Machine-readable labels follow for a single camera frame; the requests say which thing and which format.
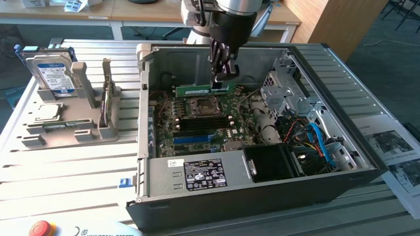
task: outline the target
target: blue pcie slot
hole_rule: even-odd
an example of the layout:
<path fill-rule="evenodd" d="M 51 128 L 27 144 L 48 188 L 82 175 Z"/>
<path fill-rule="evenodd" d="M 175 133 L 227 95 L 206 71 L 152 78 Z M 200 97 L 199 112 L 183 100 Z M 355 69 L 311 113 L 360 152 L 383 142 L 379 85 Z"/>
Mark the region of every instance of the blue pcie slot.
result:
<path fill-rule="evenodd" d="M 194 137 L 175 137 L 174 144 L 187 144 L 187 143 L 210 143 L 214 134 L 210 135 L 199 135 Z"/>

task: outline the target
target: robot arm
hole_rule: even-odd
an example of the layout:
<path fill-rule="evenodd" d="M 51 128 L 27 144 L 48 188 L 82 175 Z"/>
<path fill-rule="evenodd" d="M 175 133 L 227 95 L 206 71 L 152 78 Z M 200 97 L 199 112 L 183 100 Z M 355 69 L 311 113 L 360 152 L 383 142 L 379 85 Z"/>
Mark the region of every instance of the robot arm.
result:
<path fill-rule="evenodd" d="M 235 79 L 239 66 L 234 63 L 239 48 L 248 42 L 263 0 L 183 0 L 182 15 L 191 25 L 187 43 L 210 44 L 212 88 Z"/>

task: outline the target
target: emergency stop button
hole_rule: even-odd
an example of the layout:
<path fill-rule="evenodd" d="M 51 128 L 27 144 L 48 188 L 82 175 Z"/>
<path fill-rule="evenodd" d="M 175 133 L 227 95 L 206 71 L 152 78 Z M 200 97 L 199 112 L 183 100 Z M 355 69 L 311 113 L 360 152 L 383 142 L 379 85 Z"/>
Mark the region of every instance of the emergency stop button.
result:
<path fill-rule="evenodd" d="M 54 235 L 54 227 L 51 224 L 40 220 L 36 222 L 31 228 L 30 236 L 52 236 Z"/>

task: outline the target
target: red button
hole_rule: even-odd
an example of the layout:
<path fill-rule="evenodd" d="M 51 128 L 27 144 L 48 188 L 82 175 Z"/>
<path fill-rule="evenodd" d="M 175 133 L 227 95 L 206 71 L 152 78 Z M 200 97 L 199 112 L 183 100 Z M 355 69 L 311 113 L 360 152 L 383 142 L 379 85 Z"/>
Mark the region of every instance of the red button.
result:
<path fill-rule="evenodd" d="M 48 236 L 51 232 L 51 224 L 40 220 L 38 223 L 34 224 L 31 231 L 30 231 L 30 236 Z"/>

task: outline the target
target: motherboard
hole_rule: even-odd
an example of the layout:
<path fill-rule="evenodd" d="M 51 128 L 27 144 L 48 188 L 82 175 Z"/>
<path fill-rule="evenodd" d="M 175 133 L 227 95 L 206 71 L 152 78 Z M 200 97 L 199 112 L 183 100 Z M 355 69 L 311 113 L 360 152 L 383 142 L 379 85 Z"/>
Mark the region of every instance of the motherboard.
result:
<path fill-rule="evenodd" d="M 255 123 L 250 101 L 240 86 L 178 87 L 152 91 L 156 157 L 238 150 L 255 144 Z"/>

